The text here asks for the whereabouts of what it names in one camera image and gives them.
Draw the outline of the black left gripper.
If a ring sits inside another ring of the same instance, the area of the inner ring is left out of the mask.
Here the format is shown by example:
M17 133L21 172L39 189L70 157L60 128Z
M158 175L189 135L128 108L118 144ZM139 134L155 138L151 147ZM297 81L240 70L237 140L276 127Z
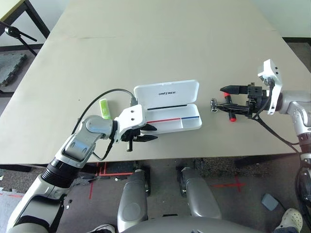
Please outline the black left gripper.
M146 124L143 126L143 131L157 131L157 128ZM121 141L127 142L127 152L133 151L133 142L148 142L157 139L157 136L154 135L143 135L140 136L140 129L129 129L122 136Z

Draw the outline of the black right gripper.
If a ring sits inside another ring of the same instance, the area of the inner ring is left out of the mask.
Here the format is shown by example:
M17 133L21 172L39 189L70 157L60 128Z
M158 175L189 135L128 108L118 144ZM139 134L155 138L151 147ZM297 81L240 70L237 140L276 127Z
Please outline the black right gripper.
M247 94L248 100L246 106L238 104L216 104L215 107L218 110L234 113L238 115L247 115L249 119L253 118L256 114L262 111L262 107L265 108L265 103L268 100L269 94L266 90L263 90L261 86L255 86L255 83L247 85L228 85L222 87L220 91L228 94Z

